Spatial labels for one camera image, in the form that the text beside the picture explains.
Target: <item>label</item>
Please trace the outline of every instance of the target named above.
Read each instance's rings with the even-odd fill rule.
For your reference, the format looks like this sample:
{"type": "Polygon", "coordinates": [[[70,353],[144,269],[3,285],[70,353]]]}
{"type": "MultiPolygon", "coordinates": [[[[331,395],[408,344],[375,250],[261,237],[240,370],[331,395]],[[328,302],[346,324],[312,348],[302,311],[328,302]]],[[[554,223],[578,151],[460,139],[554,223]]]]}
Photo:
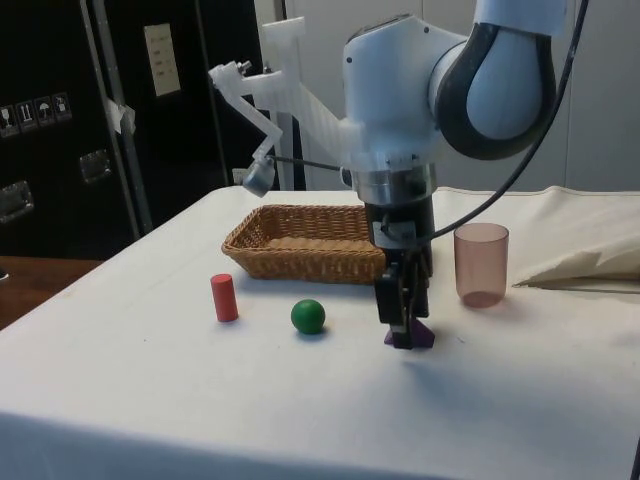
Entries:
{"type": "Polygon", "coordinates": [[[50,97],[42,97],[34,102],[36,108],[36,117],[41,127],[56,123],[55,113],[53,111],[53,102],[50,97]]]}
{"type": "Polygon", "coordinates": [[[73,118],[69,96],[66,93],[56,93],[52,95],[53,113],[58,122],[65,122],[73,118]]]}
{"type": "Polygon", "coordinates": [[[20,134],[18,118],[13,105],[0,107],[0,138],[12,137],[20,134]]]}
{"type": "Polygon", "coordinates": [[[179,92],[181,89],[180,77],[173,49],[171,25],[165,23],[144,27],[144,36],[147,40],[156,97],[179,92]]]}
{"type": "Polygon", "coordinates": [[[32,101],[16,103],[16,115],[22,133],[38,128],[38,118],[32,101]]]}

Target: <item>metal frame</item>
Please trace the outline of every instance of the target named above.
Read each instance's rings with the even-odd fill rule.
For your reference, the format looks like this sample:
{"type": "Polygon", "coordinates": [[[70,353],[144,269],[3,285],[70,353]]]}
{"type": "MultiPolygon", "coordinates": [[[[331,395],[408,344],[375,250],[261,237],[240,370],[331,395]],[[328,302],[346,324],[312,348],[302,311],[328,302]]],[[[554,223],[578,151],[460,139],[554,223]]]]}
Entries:
{"type": "MultiPolygon", "coordinates": [[[[96,81],[98,83],[98,89],[100,90],[100,95],[102,97],[102,103],[104,105],[104,113],[105,118],[108,115],[108,97],[107,97],[107,89],[104,84],[103,76],[102,76],[102,68],[100,67],[100,58],[98,56],[98,48],[96,46],[95,37],[93,34],[93,27],[91,26],[91,18],[89,16],[89,7],[87,5],[87,0],[80,0],[80,9],[82,11],[82,18],[84,20],[84,28],[87,33],[87,41],[89,42],[89,50],[91,52],[91,58],[93,60],[93,67],[96,73],[96,81]]],[[[113,148],[113,155],[115,157],[116,165],[118,166],[118,172],[120,176],[120,183],[122,184],[122,190],[124,195],[124,201],[127,208],[127,214],[129,216],[129,222],[131,224],[131,230],[133,232],[134,240],[140,239],[140,229],[138,228],[138,220],[136,218],[136,212],[133,205],[133,199],[131,198],[131,193],[129,192],[129,185],[127,181],[127,174],[124,168],[124,161],[122,159],[122,153],[120,152],[120,147],[118,145],[118,141],[116,139],[116,134],[112,128],[109,128],[109,139],[111,141],[111,146],[113,148]]]]}
{"type": "MultiPolygon", "coordinates": [[[[200,0],[195,0],[196,17],[198,19],[198,29],[200,30],[200,45],[202,47],[202,60],[208,72],[213,68],[209,64],[209,50],[207,49],[207,41],[204,36],[204,24],[202,23],[202,10],[200,9],[200,0]]],[[[224,144],[222,143],[222,132],[220,131],[220,117],[218,116],[218,109],[216,108],[216,96],[215,87],[213,83],[209,81],[209,99],[211,101],[211,108],[213,110],[213,125],[216,133],[216,140],[218,141],[218,155],[220,155],[220,162],[222,163],[222,170],[224,175],[224,183],[227,187],[231,186],[233,182],[229,178],[229,170],[227,169],[227,159],[224,155],[224,144]]]]}
{"type": "MultiPolygon", "coordinates": [[[[81,4],[84,4],[86,9],[86,2],[88,0],[80,0],[81,4]]],[[[113,101],[118,105],[126,105],[124,98],[124,90],[122,88],[122,82],[118,73],[118,62],[116,60],[116,53],[113,48],[113,40],[111,38],[111,30],[109,28],[109,20],[107,19],[107,11],[104,5],[104,0],[92,0],[94,13],[96,15],[96,22],[98,26],[98,37],[102,45],[102,51],[105,57],[105,63],[107,66],[107,78],[109,79],[109,86],[113,92],[113,101]]],[[[153,222],[151,220],[151,210],[149,209],[149,202],[144,188],[142,180],[142,172],[140,171],[140,162],[138,160],[138,152],[136,151],[135,140],[133,137],[132,125],[130,122],[122,122],[122,140],[124,142],[125,153],[127,155],[129,174],[131,176],[131,184],[133,185],[133,193],[138,205],[138,211],[140,213],[140,221],[142,223],[142,230],[144,234],[150,233],[153,230],[153,222]]]]}

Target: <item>purple object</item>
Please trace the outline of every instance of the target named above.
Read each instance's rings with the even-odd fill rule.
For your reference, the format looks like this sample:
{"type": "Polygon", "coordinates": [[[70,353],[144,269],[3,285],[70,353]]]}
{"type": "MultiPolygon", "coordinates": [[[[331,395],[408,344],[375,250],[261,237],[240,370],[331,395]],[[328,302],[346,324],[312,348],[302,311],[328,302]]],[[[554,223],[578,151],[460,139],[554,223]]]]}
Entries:
{"type": "MultiPolygon", "coordinates": [[[[420,320],[411,320],[411,337],[413,348],[431,349],[436,343],[436,335],[429,330],[420,320]]],[[[389,330],[384,339],[385,345],[393,346],[393,333],[389,330]]]]}

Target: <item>pink plastic cup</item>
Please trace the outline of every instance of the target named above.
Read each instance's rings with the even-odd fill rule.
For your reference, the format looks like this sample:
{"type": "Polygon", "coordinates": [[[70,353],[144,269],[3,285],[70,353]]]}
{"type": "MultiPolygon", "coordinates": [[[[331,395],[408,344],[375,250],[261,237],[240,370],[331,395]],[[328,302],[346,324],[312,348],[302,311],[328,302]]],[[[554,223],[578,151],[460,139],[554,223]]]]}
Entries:
{"type": "Polygon", "coordinates": [[[489,308],[507,292],[509,230],[471,223],[455,232],[456,287],[466,306],[489,308]]]}

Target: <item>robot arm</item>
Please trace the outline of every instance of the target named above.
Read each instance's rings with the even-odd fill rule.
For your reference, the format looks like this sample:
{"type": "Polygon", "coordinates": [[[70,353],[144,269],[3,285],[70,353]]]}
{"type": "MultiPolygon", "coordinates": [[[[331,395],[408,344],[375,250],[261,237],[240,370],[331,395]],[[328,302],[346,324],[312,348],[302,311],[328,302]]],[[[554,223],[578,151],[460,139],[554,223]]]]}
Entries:
{"type": "Polygon", "coordinates": [[[210,72],[227,101],[267,135],[245,180],[249,190],[270,189],[275,171],[266,155],[281,135],[257,109],[291,113],[351,171],[370,240],[387,258],[376,298],[396,348],[433,344],[417,321],[429,315],[433,271],[433,144],[442,133],[459,152],[495,160],[541,138],[557,106],[550,35],[565,12],[566,0],[478,0],[468,38],[412,15],[366,27],[344,50],[343,120],[300,84],[295,40],[304,19],[265,26],[281,72],[245,78],[236,63],[210,72]],[[249,94],[257,109],[241,98],[249,94]]]}

